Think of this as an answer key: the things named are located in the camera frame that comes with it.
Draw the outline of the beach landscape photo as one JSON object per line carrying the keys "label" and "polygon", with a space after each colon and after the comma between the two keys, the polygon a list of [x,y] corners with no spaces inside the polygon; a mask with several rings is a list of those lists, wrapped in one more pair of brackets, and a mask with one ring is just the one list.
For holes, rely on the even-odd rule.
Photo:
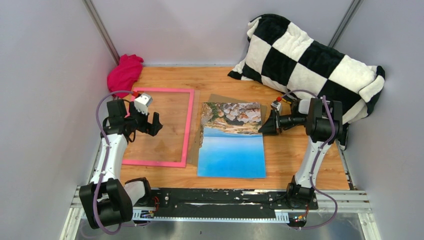
{"label": "beach landscape photo", "polygon": [[197,175],[209,178],[266,178],[261,105],[204,102]]}

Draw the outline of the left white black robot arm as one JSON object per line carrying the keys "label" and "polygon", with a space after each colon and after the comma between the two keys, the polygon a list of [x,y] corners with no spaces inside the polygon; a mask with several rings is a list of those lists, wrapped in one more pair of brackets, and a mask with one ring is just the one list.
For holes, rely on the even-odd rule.
{"label": "left white black robot arm", "polygon": [[152,137],[162,129],[160,115],[154,112],[148,121],[148,107],[152,103],[148,94],[141,94],[128,104],[124,99],[107,102],[108,117],[99,121],[101,149],[97,168],[89,184],[81,186],[79,199],[88,224],[92,229],[101,229],[112,235],[108,226],[120,227],[133,218],[133,207],[149,206],[154,199],[151,186],[145,177],[120,182],[124,153],[136,139],[136,133]]}

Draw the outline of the yellow black screwdriver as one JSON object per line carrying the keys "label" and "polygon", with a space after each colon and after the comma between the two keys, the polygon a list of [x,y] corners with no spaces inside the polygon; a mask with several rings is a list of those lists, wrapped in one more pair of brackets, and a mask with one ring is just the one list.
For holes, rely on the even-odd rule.
{"label": "yellow black screwdriver", "polygon": [[281,100],[289,105],[292,105],[296,98],[291,97],[290,95],[285,95],[281,97]]}

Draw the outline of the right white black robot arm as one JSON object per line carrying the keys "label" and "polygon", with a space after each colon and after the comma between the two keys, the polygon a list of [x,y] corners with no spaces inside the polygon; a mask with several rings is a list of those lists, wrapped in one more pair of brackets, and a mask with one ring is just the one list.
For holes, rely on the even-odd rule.
{"label": "right white black robot arm", "polygon": [[290,104],[290,114],[281,114],[279,101],[272,103],[266,122],[258,130],[273,136],[303,126],[308,143],[299,170],[287,185],[286,193],[274,200],[289,208],[309,207],[315,196],[316,178],[327,151],[342,136],[343,104],[324,98],[298,99]]}

